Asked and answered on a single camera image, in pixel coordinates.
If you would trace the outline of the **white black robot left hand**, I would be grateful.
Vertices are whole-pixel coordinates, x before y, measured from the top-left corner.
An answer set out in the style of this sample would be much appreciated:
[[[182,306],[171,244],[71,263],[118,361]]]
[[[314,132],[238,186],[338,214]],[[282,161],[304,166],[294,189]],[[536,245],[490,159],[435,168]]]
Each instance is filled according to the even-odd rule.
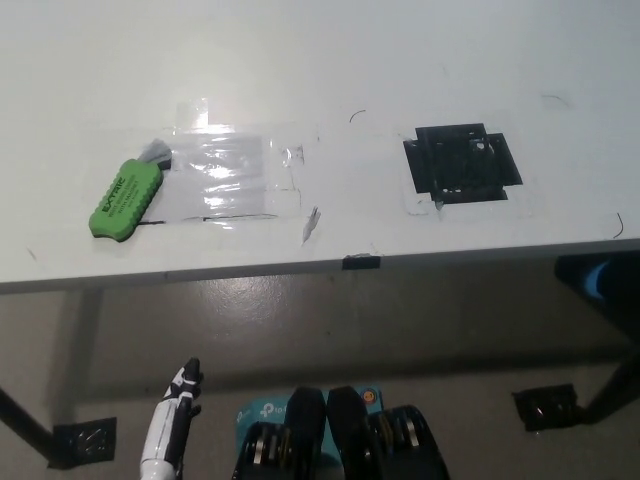
[[[148,428],[139,468],[142,480],[183,478],[191,422],[201,411],[196,400],[202,380],[196,357],[191,357],[171,380]]]

